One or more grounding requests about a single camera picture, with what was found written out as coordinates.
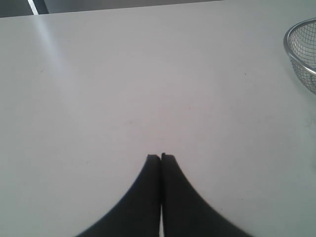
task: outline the white table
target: white table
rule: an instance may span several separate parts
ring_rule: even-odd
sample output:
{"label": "white table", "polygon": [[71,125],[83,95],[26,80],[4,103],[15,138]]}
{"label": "white table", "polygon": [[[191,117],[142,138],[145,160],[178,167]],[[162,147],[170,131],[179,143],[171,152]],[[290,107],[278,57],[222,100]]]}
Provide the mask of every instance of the white table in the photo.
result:
{"label": "white table", "polygon": [[225,0],[0,19],[0,236],[78,234],[162,152],[250,234],[314,236],[316,96],[282,39],[315,7]]}

